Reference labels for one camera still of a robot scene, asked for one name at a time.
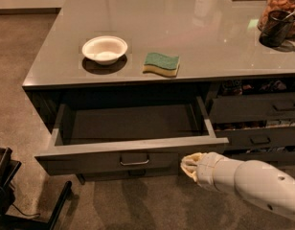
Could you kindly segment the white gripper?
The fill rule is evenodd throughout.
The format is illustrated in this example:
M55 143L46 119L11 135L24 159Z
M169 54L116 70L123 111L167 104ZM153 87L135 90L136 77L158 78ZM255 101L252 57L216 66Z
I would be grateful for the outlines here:
M180 163L180 168L189 178L210 191L222 191L230 185L230 166L228 158L215 152L196 152L184 156Z

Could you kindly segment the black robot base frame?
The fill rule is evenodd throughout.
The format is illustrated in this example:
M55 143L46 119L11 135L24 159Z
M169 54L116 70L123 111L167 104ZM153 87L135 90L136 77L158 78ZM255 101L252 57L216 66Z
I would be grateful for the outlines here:
M21 162L11 159L12 150L0 147L0 230L54 230L63 205L71 194L72 182L67 181L59 195L55 208L48 221L36 220L38 214L22 218L7 214L15 202L11 181L21 167Z

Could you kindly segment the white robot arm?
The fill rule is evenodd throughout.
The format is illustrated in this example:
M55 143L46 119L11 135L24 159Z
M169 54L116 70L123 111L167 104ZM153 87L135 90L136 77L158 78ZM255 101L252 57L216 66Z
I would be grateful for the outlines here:
M197 152L183 157L180 167L205 190L239 196L263 210L295 221L295 179L265 162Z

